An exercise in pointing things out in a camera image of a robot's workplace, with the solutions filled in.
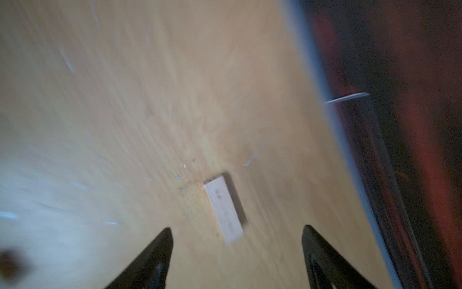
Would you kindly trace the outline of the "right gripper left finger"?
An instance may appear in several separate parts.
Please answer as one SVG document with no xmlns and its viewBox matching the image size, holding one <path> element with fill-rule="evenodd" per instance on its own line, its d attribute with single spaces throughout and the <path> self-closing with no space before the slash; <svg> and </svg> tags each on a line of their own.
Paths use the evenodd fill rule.
<svg viewBox="0 0 462 289">
<path fill-rule="evenodd" d="M 164 228 L 108 289 L 164 289 L 173 252 L 173 235 Z"/>
</svg>

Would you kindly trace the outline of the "natural wood block long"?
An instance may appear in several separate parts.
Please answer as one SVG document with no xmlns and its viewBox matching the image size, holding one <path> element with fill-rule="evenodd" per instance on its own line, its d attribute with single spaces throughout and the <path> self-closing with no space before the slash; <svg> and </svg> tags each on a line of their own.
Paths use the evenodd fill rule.
<svg viewBox="0 0 462 289">
<path fill-rule="evenodd" d="M 223 175 L 204 182 L 205 191 L 214 210 L 227 244 L 238 240 L 244 233 L 231 193 Z"/>
</svg>

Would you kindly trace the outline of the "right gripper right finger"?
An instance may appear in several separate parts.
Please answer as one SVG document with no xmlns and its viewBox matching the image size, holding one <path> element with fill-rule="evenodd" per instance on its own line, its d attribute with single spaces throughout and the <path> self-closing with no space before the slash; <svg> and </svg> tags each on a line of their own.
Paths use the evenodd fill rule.
<svg viewBox="0 0 462 289">
<path fill-rule="evenodd" d="M 310 288 L 373 289 L 365 279 L 315 228 L 303 228 L 302 247 Z"/>
</svg>

